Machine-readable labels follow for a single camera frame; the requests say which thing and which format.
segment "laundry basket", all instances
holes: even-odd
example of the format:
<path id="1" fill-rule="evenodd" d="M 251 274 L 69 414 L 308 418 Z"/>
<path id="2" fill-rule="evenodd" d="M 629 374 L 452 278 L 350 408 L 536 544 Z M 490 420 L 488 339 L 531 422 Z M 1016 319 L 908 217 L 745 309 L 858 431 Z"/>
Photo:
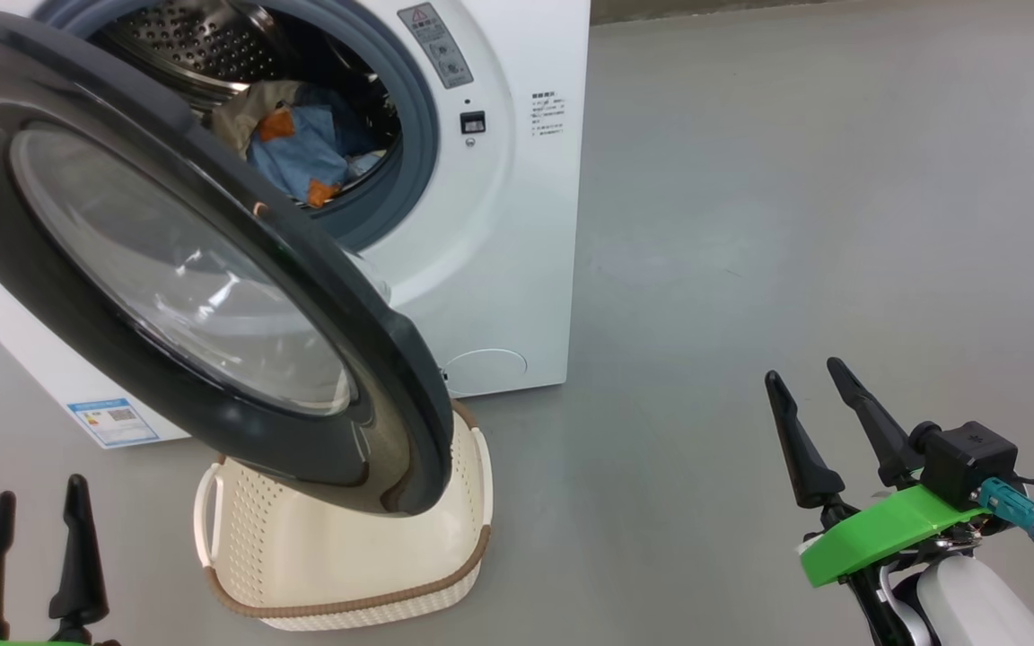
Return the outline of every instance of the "laundry basket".
<path id="1" fill-rule="evenodd" d="M 234 459 L 210 466 L 193 499 L 193 540 L 214 596 L 277 629 L 357 628 L 460 602 L 489 542 L 493 474 L 472 414 L 454 411 L 449 487 L 413 518 L 343 510 Z"/>

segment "beige cloth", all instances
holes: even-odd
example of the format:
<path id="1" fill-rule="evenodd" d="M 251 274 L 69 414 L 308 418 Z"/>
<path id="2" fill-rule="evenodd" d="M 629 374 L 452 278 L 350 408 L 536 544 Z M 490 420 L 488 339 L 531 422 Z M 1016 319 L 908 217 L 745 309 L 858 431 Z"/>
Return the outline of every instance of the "beige cloth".
<path id="1" fill-rule="evenodd" d="M 280 103 L 295 102 L 303 82 L 263 81 L 251 85 L 237 97 L 214 107 L 210 113 L 210 130 L 214 136 L 246 159 L 249 135 L 254 133 L 257 122 L 271 114 Z"/>

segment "clothes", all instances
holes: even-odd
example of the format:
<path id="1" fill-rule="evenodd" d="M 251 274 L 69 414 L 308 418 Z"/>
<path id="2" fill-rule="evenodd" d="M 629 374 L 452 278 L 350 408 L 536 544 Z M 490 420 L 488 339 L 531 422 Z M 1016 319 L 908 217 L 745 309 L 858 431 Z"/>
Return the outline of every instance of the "clothes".
<path id="1" fill-rule="evenodd" d="M 210 113 L 210 131 L 246 159 L 249 135 L 279 105 L 293 105 L 305 87 L 300 81 L 263 81 L 247 87 Z"/>
<path id="2" fill-rule="evenodd" d="M 377 163 L 373 147 L 369 128 L 337 92 L 305 86 L 295 105 L 257 123 L 246 161 L 287 195 L 321 208 Z"/>

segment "green plastic mount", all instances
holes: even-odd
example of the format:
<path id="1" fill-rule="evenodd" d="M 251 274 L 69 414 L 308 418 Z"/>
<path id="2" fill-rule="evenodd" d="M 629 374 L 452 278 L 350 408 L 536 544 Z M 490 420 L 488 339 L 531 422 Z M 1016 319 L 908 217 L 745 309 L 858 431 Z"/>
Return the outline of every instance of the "green plastic mount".
<path id="1" fill-rule="evenodd" d="M 956 512 L 927 488 L 909 487 L 829 528 L 800 555 L 800 565 L 813 588 L 820 588 L 984 513 Z"/>

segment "washing machine door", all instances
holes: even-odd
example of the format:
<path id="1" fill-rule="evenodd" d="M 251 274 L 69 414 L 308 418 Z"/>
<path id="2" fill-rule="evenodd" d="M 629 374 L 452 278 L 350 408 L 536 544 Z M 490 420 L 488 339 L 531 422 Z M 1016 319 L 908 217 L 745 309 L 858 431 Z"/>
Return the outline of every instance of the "washing machine door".
<path id="1" fill-rule="evenodd" d="M 416 514 L 451 471 L 409 319 L 188 107 L 0 13 L 0 283 L 145 404 L 325 501 Z"/>

